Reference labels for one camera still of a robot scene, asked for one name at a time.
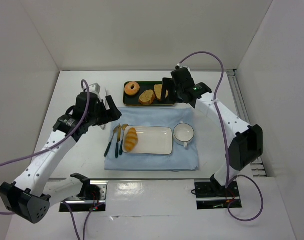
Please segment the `striped orange bread roll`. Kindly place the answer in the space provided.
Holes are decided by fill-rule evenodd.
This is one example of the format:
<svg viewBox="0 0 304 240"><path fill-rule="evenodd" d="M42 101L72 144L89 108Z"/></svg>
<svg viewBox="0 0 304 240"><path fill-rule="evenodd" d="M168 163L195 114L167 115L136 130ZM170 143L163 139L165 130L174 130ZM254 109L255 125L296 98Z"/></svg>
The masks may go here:
<svg viewBox="0 0 304 240"><path fill-rule="evenodd" d="M123 147L126 152L131 152L138 142L136 130L132 127L128 129L128 132L123 141Z"/></svg>

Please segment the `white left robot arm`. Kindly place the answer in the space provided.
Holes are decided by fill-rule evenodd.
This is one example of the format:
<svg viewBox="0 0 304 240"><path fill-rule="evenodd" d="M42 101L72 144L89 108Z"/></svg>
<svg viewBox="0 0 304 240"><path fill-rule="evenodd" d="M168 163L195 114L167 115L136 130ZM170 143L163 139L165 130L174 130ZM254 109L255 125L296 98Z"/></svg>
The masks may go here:
<svg viewBox="0 0 304 240"><path fill-rule="evenodd" d="M12 183L3 182L0 185L0 198L7 214L36 224L51 206L71 196L83 200L93 194L95 199L98 198L100 189L79 173L47 185L60 161L90 127L105 125L121 117L110 95L100 99L98 84L88 85L82 80L81 87L82 92L77 95L75 104L57 119L42 150L30 155L32 161L24 172Z"/></svg>

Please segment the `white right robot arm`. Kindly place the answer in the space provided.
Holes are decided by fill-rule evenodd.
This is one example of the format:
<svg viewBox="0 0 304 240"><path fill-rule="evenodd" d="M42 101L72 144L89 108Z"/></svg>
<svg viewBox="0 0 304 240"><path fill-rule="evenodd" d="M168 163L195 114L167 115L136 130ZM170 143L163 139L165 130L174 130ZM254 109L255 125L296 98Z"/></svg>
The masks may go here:
<svg viewBox="0 0 304 240"><path fill-rule="evenodd" d="M178 103L191 105L212 120L221 130L225 147L226 163L211 180L227 187L232 179L247 165L263 154L263 130L240 119L204 83L194 83L190 70L177 66L171 72L169 96Z"/></svg>

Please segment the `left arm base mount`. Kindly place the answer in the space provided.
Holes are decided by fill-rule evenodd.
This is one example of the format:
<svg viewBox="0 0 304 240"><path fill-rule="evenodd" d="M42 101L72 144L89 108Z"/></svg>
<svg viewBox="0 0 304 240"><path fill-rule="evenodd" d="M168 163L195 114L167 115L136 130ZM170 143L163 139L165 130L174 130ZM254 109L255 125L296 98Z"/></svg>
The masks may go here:
<svg viewBox="0 0 304 240"><path fill-rule="evenodd" d="M104 212L106 210L106 181L90 180L79 173L73 173L70 177L80 184L76 187L75 195L64 199L72 212Z"/></svg>

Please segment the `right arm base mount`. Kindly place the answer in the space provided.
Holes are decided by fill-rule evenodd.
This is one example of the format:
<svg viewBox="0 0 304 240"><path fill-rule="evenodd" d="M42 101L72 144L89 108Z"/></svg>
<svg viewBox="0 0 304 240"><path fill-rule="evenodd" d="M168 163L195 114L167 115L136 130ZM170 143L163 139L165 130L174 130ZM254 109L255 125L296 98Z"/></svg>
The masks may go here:
<svg viewBox="0 0 304 240"><path fill-rule="evenodd" d="M198 210L226 209L229 204L231 208L242 208L240 193L237 182L232 182L228 189L214 190L210 181L196 181L191 194L196 197Z"/></svg>

